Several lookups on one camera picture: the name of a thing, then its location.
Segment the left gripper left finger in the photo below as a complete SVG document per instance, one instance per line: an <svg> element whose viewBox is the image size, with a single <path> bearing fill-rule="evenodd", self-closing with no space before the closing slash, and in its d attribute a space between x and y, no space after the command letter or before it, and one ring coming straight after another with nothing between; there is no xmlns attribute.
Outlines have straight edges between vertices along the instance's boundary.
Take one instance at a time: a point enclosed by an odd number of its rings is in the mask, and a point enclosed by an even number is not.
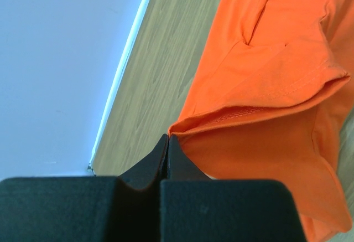
<svg viewBox="0 0 354 242"><path fill-rule="evenodd" d="M163 134L149 154L118 176L118 178L135 190L147 189L155 181L159 181L168 142L168 135Z"/></svg>

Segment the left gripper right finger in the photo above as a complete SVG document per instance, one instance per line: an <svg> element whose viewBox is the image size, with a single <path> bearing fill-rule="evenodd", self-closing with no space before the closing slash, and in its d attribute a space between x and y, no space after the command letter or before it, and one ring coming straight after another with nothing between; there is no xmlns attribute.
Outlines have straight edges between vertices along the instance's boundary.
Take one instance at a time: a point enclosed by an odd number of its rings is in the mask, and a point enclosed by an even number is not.
<svg viewBox="0 0 354 242"><path fill-rule="evenodd" d="M203 173L183 152L175 135L169 140L168 147L168 179L173 181L210 181L211 178Z"/></svg>

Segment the orange t-shirt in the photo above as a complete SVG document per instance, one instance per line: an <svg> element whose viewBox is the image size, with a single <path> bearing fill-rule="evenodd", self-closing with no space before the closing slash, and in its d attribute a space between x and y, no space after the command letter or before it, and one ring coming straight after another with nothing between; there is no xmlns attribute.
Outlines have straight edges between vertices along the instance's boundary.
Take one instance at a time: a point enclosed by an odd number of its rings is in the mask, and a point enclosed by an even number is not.
<svg viewBox="0 0 354 242"><path fill-rule="evenodd" d="M326 241L352 227L336 174L352 108L353 0L220 0L169 134L208 176L282 182Z"/></svg>

